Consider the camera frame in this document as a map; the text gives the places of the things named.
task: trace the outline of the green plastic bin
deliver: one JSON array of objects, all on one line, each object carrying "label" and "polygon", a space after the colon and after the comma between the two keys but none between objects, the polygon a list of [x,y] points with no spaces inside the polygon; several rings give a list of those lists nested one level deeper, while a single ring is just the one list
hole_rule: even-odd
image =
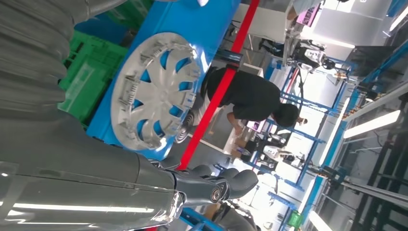
[{"label": "green plastic bin", "polygon": [[128,0],[107,12],[116,23],[139,30],[154,0]]},{"label": "green plastic bin", "polygon": [[64,61],[68,75],[59,83],[66,91],[65,102],[58,108],[88,126],[128,50],[77,31],[70,46]]}]

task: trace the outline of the wheel cover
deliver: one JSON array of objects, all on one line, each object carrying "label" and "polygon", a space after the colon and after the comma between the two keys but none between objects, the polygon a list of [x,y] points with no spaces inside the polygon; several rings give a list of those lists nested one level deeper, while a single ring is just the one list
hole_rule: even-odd
[{"label": "wheel cover", "polygon": [[111,122],[131,150],[156,149],[177,134],[192,107],[200,68],[195,50],[180,35],[145,40],[120,71],[112,94]]}]

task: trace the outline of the blue table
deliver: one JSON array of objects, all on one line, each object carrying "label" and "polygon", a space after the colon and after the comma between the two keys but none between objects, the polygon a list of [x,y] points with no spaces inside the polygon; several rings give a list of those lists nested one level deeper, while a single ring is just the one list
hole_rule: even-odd
[{"label": "blue table", "polygon": [[[195,91],[197,91],[240,2],[240,0],[210,0],[204,7],[200,7],[196,0],[155,2],[125,60],[147,38],[161,32],[177,33],[183,36],[197,51],[196,61],[202,71],[200,80],[194,86]],[[87,134],[101,139],[105,143],[121,146],[113,132],[110,117],[111,96],[116,79],[117,76],[105,94]],[[149,159],[163,160],[170,151],[173,142],[174,137],[169,139],[164,147],[137,152]]]}]

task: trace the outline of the hand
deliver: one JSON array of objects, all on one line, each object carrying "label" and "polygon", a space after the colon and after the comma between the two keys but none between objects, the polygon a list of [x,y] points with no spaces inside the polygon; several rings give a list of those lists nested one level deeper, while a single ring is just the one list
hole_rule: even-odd
[{"label": "hand", "polygon": [[239,136],[239,135],[242,134],[242,128],[241,128],[241,127],[237,126],[237,127],[234,128],[234,129],[235,129],[235,135],[236,135],[236,136]]}]

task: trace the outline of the worker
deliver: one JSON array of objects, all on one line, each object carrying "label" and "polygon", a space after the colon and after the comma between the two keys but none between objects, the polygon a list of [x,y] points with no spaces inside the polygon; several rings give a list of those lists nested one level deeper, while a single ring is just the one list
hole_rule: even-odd
[{"label": "worker", "polygon": [[[202,91],[203,89],[205,91],[204,103],[199,109],[192,110],[194,126],[198,125],[203,117],[226,70],[221,68],[207,74],[203,83],[206,87],[202,88]],[[242,133],[239,120],[262,121],[271,116],[278,125],[285,128],[291,127],[299,118],[299,109],[293,104],[281,103],[280,95],[280,89],[270,81],[254,74],[238,71],[222,98],[218,110],[225,105],[234,105],[233,111],[227,114],[227,119],[234,127],[236,135]]]},{"label": "worker", "polygon": [[[348,2],[348,0],[338,0],[339,2]],[[292,21],[301,13],[317,6],[322,0],[293,0],[293,7],[289,10],[287,19]]]},{"label": "worker", "polygon": [[299,118],[296,120],[296,122],[297,122],[300,126],[302,126],[302,125],[307,124],[309,121],[308,121],[306,118],[299,117]]}]

